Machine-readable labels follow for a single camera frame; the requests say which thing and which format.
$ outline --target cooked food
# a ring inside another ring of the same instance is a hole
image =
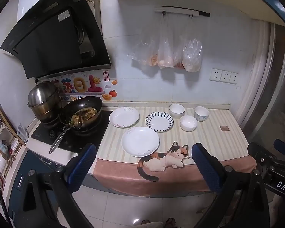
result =
[[[93,116],[96,115],[97,110],[95,108],[83,108],[79,111],[77,111],[71,118],[71,121],[69,122],[70,125],[77,125],[78,121],[79,121],[79,115],[81,113],[81,122],[84,122],[86,120],[89,120],[90,118],[92,118]]]

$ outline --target knob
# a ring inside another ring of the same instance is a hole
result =
[[[50,132],[49,132],[49,137],[54,137],[55,136],[55,132],[54,132],[54,130],[51,130]]]
[[[58,165],[58,166],[56,167],[56,171],[57,171],[57,172],[62,172],[62,171],[63,171],[63,166]]]

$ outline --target stove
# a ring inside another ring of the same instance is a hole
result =
[[[92,143],[98,150],[102,137],[109,125],[109,116],[112,111],[101,111],[101,118],[99,122],[91,130],[82,133],[76,133],[70,129],[64,135],[58,148],[80,153],[87,143]],[[53,122],[51,124],[40,123],[36,130],[31,135],[31,138],[46,144],[52,145],[57,136],[66,128],[61,122]]]

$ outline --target meat in plastic bag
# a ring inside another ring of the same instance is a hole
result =
[[[190,21],[187,26],[187,37],[184,41],[182,63],[188,72],[197,72],[201,68],[202,43],[195,38],[193,23]]]
[[[143,65],[157,65],[158,40],[158,24],[153,21],[141,31],[137,45],[128,56]]]
[[[183,37],[179,36],[174,38],[174,53],[173,53],[173,66],[174,68],[185,69],[182,63],[183,57]]]
[[[158,66],[173,68],[173,31],[168,25],[167,16],[162,18],[159,31]]]

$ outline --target tile floor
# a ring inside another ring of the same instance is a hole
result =
[[[176,220],[177,227],[192,228],[202,217],[196,212],[212,203],[213,194],[141,198],[111,194],[82,185],[73,193],[73,198],[95,228],[127,228],[140,225],[144,219],[165,223],[169,217]],[[63,226],[69,227],[60,209],[57,218]]]

